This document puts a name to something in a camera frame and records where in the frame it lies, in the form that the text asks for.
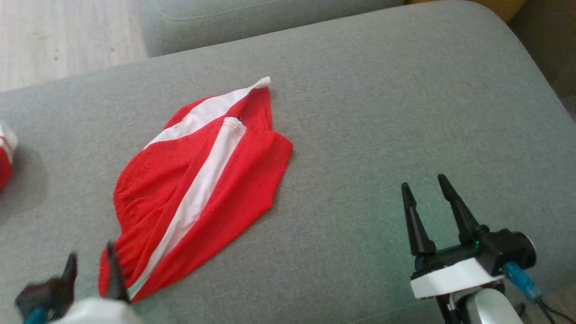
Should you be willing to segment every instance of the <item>red fabric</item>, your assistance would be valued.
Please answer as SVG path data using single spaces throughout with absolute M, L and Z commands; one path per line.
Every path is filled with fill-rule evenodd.
M 165 128 L 179 123 L 205 99 L 180 109 Z M 190 274 L 244 232 L 272 206 L 292 143 L 271 131 L 267 88 L 254 89 L 228 113 L 195 133 L 156 142 L 138 153 L 118 178 L 113 200 L 122 233 L 115 242 L 127 287 L 146 268 L 176 209 L 210 154 L 225 117 L 241 118 L 247 131 L 234 150 L 199 219 L 154 268 L 133 301 Z M 108 262 L 101 256 L 98 288 L 104 295 Z
M 8 160 L 8 154 L 0 147 L 0 189 L 8 182 L 10 176 L 12 176 L 12 165 Z

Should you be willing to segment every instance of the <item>sofa cushion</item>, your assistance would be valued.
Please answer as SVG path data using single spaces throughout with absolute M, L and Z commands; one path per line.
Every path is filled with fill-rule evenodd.
M 79 254 L 97 293 L 122 169 L 181 106 L 270 75 L 294 144 L 274 206 L 183 281 L 135 304 L 148 323 L 430 323 L 414 299 L 400 186 L 438 248 L 458 242 L 440 172 L 481 223 L 527 234 L 544 292 L 576 282 L 576 127 L 521 43 L 474 3 L 433 2 L 154 58 L 0 95 L 18 134 L 0 193 L 0 318 Z
M 399 6 L 404 0 L 142 0 L 146 50 L 159 56 Z

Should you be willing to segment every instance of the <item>white stripe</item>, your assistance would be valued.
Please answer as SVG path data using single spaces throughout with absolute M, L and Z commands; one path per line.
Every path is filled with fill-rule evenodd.
M 230 156 L 245 132 L 246 127 L 238 119 L 233 117 L 224 119 L 208 158 L 180 202 L 172 222 L 170 222 L 166 233 L 164 233 L 164 237 L 162 237 L 160 244 L 150 256 L 144 272 L 128 288 L 130 299 L 134 298 L 144 286 L 160 260 L 172 251 L 184 235 L 194 226 L 208 203 L 208 199 L 212 196 L 216 183 L 230 160 Z
M 4 123 L 0 120 L 0 136 L 5 138 L 3 140 L 0 137 L 0 149 L 3 149 L 8 156 L 8 162 L 12 164 L 12 157 L 14 155 L 14 150 L 16 150 L 16 146 L 18 146 L 18 138 L 16 134 Z
M 162 133 L 156 136 L 152 142 L 148 143 L 144 149 L 156 142 L 177 140 L 178 138 L 194 133 L 212 120 L 227 113 L 233 105 L 242 100 L 253 89 L 265 88 L 269 85 L 270 77 L 265 77 L 249 88 L 239 89 L 222 96 L 204 100 L 198 106 L 194 107 L 181 122 L 163 130 Z
M 470 258 L 418 277 L 410 285 L 414 297 L 421 299 L 478 287 L 502 277 L 491 276 L 476 258 Z

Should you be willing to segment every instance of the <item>robotic claw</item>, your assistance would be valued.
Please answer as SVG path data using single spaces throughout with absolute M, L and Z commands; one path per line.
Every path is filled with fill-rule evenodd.
M 130 298 L 116 259 L 112 242 L 106 248 L 110 278 L 103 299 L 88 298 L 74 302 L 74 281 L 78 274 L 78 258 L 70 253 L 60 277 L 30 284 L 16 297 L 16 308 L 25 324 L 141 324 L 129 308 Z
M 447 324 L 522 323 L 504 295 L 503 278 L 536 263 L 532 242 L 520 232 L 491 232 L 478 224 L 446 176 L 440 174 L 438 181 L 452 206 L 460 240 L 460 245 L 439 251 L 422 225 L 408 183 L 402 184 L 408 239 L 416 257 L 414 296 L 436 298 Z

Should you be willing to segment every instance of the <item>black cable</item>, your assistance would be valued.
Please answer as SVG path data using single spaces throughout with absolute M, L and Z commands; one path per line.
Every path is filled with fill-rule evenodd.
M 544 304 L 544 301 L 542 300 L 542 298 L 538 298 L 536 300 L 536 303 L 538 304 L 538 306 L 540 306 L 540 309 L 542 310 L 544 315 L 546 315 L 546 318 L 548 319 L 550 324 L 556 324 L 556 322 L 554 322 L 554 320 L 552 319 L 552 316 L 550 316 L 550 313 L 548 312 L 548 308 L 546 307 L 546 304 Z
M 542 304 L 544 305 L 544 307 L 551 313 L 560 316 L 562 318 L 564 318 L 565 320 L 567 320 L 568 322 L 572 323 L 572 324 L 576 324 L 576 320 L 574 320 L 573 318 L 570 318 L 570 316 L 563 314 L 555 309 L 553 309 L 552 307 L 548 306 L 548 304 L 546 304 L 544 301 L 542 301 Z
M 522 317 L 526 312 L 526 305 L 524 303 L 520 303 L 520 305 L 516 306 L 514 309 L 516 310 L 516 314 L 518 314 L 519 317 Z

